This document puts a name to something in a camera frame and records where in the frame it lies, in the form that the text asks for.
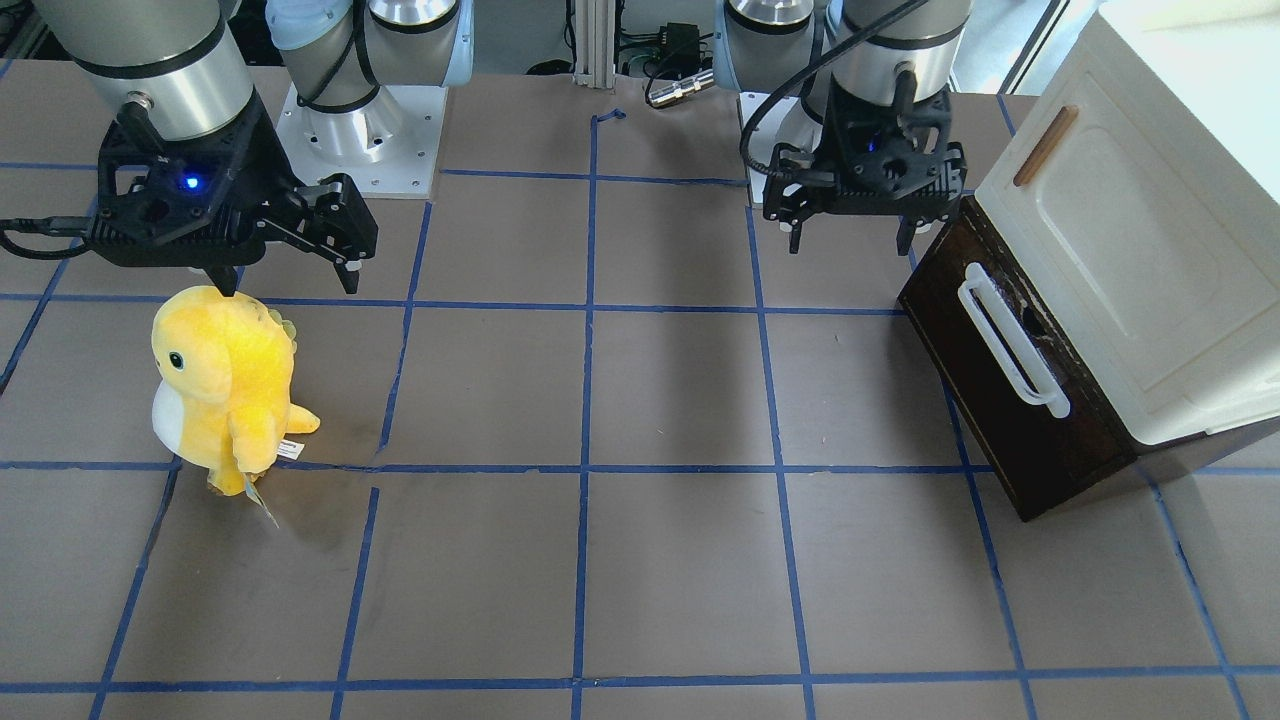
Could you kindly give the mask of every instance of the bolt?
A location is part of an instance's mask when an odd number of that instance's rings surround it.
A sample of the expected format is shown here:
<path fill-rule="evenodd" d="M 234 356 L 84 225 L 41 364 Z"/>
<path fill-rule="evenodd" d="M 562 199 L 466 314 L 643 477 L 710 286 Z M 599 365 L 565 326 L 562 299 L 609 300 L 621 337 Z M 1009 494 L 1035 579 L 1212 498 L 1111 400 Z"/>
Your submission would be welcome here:
<path fill-rule="evenodd" d="M 129 94 L 124 96 L 124 99 L 128 100 L 129 102 L 137 102 L 138 105 L 142 105 L 147 110 L 155 106 L 155 102 L 151 100 L 151 96 L 138 90 L 131 90 Z"/>

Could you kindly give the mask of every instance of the white handle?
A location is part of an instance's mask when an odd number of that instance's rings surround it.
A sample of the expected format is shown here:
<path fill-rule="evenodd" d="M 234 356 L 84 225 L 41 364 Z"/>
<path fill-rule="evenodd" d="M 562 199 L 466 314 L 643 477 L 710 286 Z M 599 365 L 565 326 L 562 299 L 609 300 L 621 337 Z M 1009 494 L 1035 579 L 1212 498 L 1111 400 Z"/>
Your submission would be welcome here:
<path fill-rule="evenodd" d="M 1005 372 L 1005 378 L 1012 386 L 1014 392 L 1028 405 L 1044 405 L 1048 407 L 1050 415 L 1060 419 L 1066 418 L 1071 413 L 1071 401 L 1053 379 L 1053 373 L 1050 372 L 1044 359 L 1032 345 L 1032 340 L 1027 337 L 1027 331 L 1018 323 L 1014 311 L 1005 305 L 1000 291 L 996 290 L 996 283 L 991 282 L 991 277 L 978 263 L 970 263 L 965 268 L 964 277 L 965 282 L 956 292 L 960 296 L 960 304 L 964 305 L 973 325 L 978 328 L 978 334 L 987 343 L 987 350 L 996 357 L 1000 369 Z M 1014 351 L 1018 357 L 1016 363 L 1005 350 L 1005 343 Z M 1032 387 L 1023 377 L 1021 370 L 1018 369 L 1019 364 L 1036 387 Z"/>

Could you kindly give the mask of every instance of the wooden strip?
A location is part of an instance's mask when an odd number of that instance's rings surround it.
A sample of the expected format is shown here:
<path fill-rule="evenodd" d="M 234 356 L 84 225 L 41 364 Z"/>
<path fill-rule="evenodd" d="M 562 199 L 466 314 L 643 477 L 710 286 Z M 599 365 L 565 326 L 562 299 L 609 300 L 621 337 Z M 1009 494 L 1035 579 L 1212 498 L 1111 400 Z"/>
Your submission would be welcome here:
<path fill-rule="evenodd" d="M 1057 111 L 1057 117 L 1053 122 L 1048 124 L 1048 129 L 1041 137 L 1036 147 L 1032 149 L 1032 154 L 1027 156 L 1027 161 L 1014 176 L 1014 187 L 1023 187 L 1030 183 L 1036 174 L 1039 173 L 1041 167 L 1048 160 L 1048 156 L 1053 150 L 1062 142 L 1066 137 L 1066 131 L 1071 128 L 1075 118 L 1080 115 L 1079 105 L 1064 105 L 1061 110 Z"/>

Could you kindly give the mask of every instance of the yellow plush toy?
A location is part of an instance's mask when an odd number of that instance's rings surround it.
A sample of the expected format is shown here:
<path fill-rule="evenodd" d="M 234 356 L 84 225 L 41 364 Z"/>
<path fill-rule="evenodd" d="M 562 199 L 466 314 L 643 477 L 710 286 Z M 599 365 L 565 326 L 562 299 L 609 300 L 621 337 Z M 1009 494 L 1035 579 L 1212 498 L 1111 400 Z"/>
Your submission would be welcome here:
<path fill-rule="evenodd" d="M 209 468 L 221 495 L 261 498 L 253 480 L 275 461 L 285 433 L 310 433 L 320 419 L 289 402 L 293 323 L 247 295 L 187 288 L 151 325 L 160 388 L 151 427 L 183 460 Z"/>

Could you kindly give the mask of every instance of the drawer handle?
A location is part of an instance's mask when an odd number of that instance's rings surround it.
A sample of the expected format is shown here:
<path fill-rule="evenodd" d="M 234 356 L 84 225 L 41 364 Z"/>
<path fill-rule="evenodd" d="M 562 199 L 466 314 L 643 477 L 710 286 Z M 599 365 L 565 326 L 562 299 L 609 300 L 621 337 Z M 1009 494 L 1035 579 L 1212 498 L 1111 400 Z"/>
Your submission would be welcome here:
<path fill-rule="evenodd" d="M 1014 187 L 1023 187 L 1036 179 L 1036 173 L 1044 165 L 1044 161 L 1057 149 L 1057 145 L 1062 142 L 1062 138 L 1066 137 L 1066 131 L 1071 129 L 1071 123 L 1079 115 L 1079 105 L 1064 105 L 1057 111 L 1053 122 L 1048 124 L 1048 129 L 1044 131 L 1039 142 L 1032 149 L 1032 154 L 1027 156 L 1027 161 L 1023 163 L 1023 167 L 1018 169 L 1018 174 L 1014 176 Z"/>
<path fill-rule="evenodd" d="M 969 319 L 978 328 L 978 334 L 987 343 L 987 350 L 996 357 L 1000 369 L 1005 372 L 1005 378 L 1012 386 L 1014 392 L 1028 405 L 1044 405 L 1048 407 L 1050 415 L 1059 419 L 1066 418 L 1071 413 L 1071 401 L 1053 379 L 1053 373 L 1050 372 L 1044 359 L 1032 345 L 1032 340 L 1027 337 L 1027 331 L 1018 323 L 1014 311 L 1009 309 L 1009 305 L 1005 305 L 1005 300 L 996 290 L 996 283 L 991 282 L 987 270 L 978 263 L 970 263 L 965 268 L 964 277 L 965 282 L 956 292 L 960 296 L 960 304 L 964 305 Z M 1005 350 L 1005 343 L 1018 356 L 1016 363 Z M 1018 369 L 1019 364 L 1027 370 L 1027 375 L 1032 383 L 1036 383 L 1036 387 L 1032 387 L 1023 377 Z"/>

